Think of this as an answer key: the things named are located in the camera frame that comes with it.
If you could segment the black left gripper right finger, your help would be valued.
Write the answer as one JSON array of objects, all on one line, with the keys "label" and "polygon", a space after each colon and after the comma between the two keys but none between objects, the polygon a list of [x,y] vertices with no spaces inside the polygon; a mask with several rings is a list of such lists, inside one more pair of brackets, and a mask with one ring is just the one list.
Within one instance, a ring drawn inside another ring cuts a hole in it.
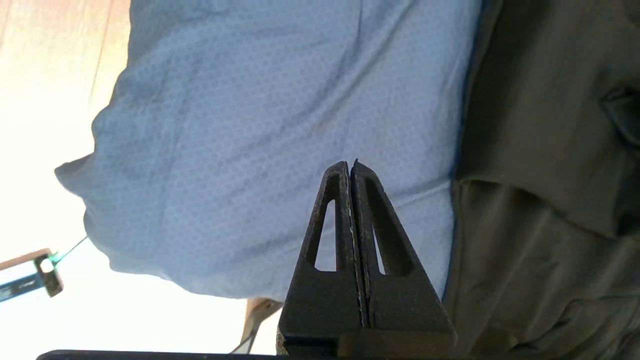
[{"label": "black left gripper right finger", "polygon": [[361,162],[350,180],[364,305],[364,324],[350,334],[350,348],[450,351],[457,333],[381,180]]}]

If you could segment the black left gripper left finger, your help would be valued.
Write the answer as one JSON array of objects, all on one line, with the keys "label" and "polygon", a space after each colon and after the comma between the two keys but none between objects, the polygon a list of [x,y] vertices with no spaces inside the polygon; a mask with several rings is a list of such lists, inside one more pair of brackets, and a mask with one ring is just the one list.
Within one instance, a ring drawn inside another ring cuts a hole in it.
[{"label": "black left gripper left finger", "polygon": [[[320,271],[316,260],[330,203],[334,203],[336,269]],[[324,172],[311,211],[279,318],[282,350],[336,351],[340,337],[365,326],[359,261],[350,167],[341,161]]]}]

